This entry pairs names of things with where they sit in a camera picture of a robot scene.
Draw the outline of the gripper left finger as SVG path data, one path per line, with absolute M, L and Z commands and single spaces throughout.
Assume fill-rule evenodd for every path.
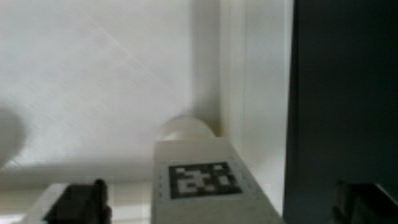
M 105 181 L 52 184 L 29 209 L 24 224 L 113 224 Z

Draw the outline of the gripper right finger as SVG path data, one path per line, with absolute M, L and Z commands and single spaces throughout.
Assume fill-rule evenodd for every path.
M 398 197 L 381 184 L 336 183 L 331 224 L 398 224 Z

